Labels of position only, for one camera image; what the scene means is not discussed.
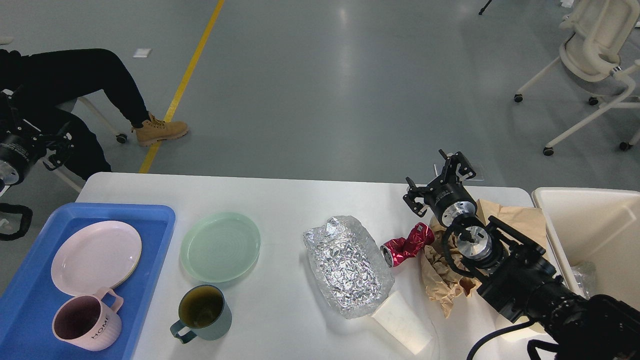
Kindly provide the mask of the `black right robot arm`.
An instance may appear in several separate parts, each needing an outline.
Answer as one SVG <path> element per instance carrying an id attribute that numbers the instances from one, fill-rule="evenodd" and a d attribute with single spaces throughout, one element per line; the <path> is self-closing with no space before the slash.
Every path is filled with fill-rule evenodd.
<path id="1" fill-rule="evenodd" d="M 407 177 L 403 200 L 419 217 L 432 210 L 445 228 L 440 242 L 450 268 L 479 280 L 478 294 L 512 323 L 478 340 L 467 358 L 496 337 L 538 323 L 553 342 L 528 341 L 531 360 L 539 360 L 539 350 L 557 360 L 637 360 L 638 310 L 606 294 L 587 299 L 570 291 L 541 245 L 494 216 L 482 223 L 462 185 L 476 176 L 473 167 L 461 152 L 440 155 L 445 164 L 439 176 L 425 186 Z"/>

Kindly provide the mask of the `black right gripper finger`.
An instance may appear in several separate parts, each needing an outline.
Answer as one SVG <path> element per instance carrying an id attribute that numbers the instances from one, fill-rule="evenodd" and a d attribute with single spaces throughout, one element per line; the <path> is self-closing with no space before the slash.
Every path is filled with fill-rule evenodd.
<path id="1" fill-rule="evenodd" d="M 462 152 L 445 153 L 442 149 L 439 149 L 438 152 L 445 160 L 438 176 L 438 185 L 462 186 L 462 182 L 477 176 L 477 171 L 474 170 Z"/>
<path id="2" fill-rule="evenodd" d="M 409 209 L 418 217 L 424 217 L 426 212 L 432 206 L 432 183 L 426 186 L 418 186 L 410 178 L 405 178 L 407 182 L 407 191 L 403 196 L 403 201 L 407 203 Z"/>

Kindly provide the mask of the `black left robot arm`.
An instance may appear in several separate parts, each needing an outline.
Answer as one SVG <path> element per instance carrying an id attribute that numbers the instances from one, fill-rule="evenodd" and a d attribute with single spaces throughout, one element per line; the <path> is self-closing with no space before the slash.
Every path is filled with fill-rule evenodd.
<path id="1" fill-rule="evenodd" d="M 1 91 L 1 241 L 28 234 L 34 215 L 53 209 L 54 200 L 80 187 L 62 166 L 75 146 L 68 125 L 53 132 L 42 130 L 20 114 L 18 92 Z"/>

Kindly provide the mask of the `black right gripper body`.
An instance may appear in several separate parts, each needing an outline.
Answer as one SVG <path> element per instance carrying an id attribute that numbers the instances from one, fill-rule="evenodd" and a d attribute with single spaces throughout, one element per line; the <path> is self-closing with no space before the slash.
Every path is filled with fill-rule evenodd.
<path id="1" fill-rule="evenodd" d="M 443 227 L 477 218 L 477 203 L 460 183 L 429 186 L 423 200 Z"/>

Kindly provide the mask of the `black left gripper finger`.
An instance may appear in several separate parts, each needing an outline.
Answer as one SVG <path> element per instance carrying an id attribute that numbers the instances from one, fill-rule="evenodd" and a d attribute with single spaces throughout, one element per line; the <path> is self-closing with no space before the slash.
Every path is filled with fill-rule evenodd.
<path id="1" fill-rule="evenodd" d="M 42 161 L 48 171 L 55 171 L 64 166 L 74 151 L 73 137 L 69 132 L 70 122 L 65 123 L 55 134 L 45 134 L 42 141 L 46 150 L 52 151 L 46 160 Z"/>
<path id="2" fill-rule="evenodd" d="M 13 91 L 0 91 L 0 130 L 2 132 L 22 132 L 25 122 L 14 105 Z"/>

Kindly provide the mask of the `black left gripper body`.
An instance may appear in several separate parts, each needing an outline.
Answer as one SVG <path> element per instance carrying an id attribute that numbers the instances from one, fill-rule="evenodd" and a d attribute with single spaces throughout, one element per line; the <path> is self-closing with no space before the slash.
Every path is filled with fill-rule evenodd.
<path id="1" fill-rule="evenodd" d="M 43 144 L 32 138 L 7 132 L 0 142 L 1 186 L 15 186 L 23 182 L 35 163 L 46 154 Z"/>

